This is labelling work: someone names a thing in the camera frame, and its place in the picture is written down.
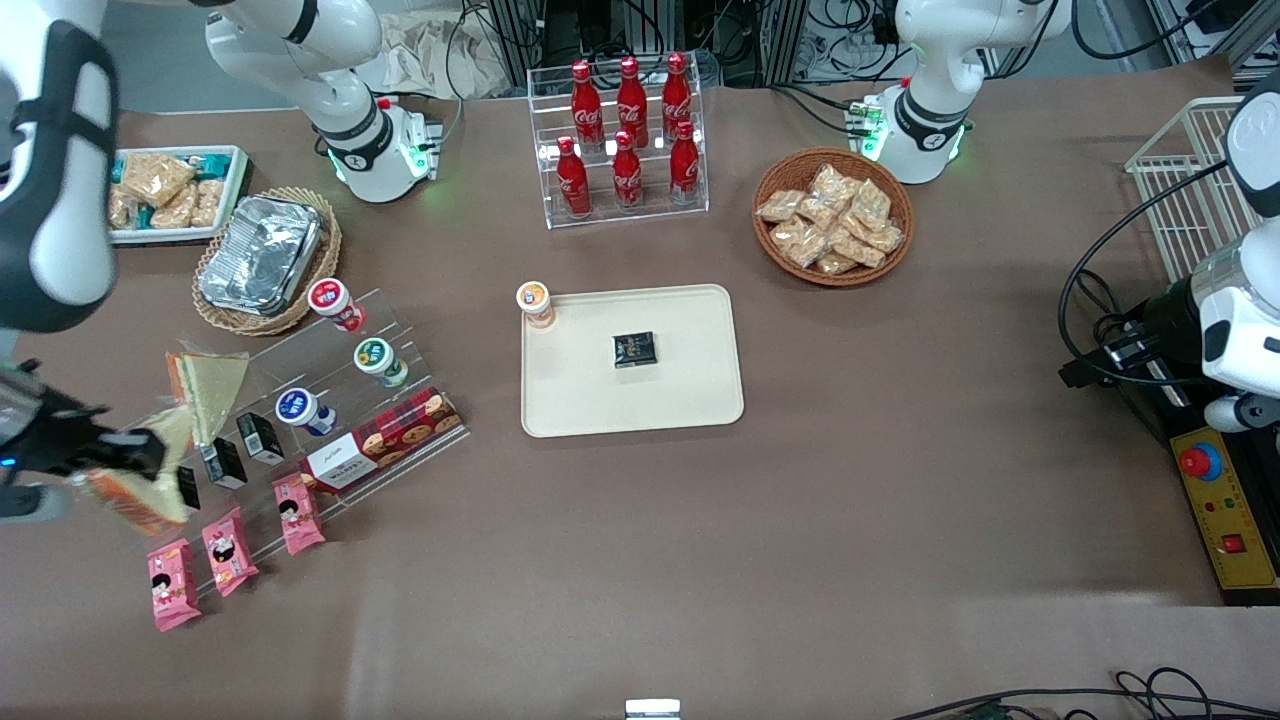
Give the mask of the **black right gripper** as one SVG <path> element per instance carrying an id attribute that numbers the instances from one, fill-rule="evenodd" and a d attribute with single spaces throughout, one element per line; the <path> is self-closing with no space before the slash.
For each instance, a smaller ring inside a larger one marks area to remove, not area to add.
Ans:
<path id="1" fill-rule="evenodd" d="M 108 407 L 86 405 L 37 377 L 37 363 L 4 363 L 1 370 L 3 475 L 37 471 L 68 477 L 95 466 L 134 473 L 155 480 L 166 457 L 166 443 L 154 432 L 134 428 L 106 433 L 95 418 Z"/>

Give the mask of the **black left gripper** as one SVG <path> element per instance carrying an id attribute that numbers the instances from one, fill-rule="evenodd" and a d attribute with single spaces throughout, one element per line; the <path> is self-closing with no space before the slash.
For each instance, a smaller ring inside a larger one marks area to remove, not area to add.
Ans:
<path id="1" fill-rule="evenodd" d="M 1184 278 L 1165 292 L 1100 322 L 1103 356 L 1073 359 L 1059 369 L 1071 389 L 1112 387 L 1116 380 L 1203 386 L 1199 310 Z"/>

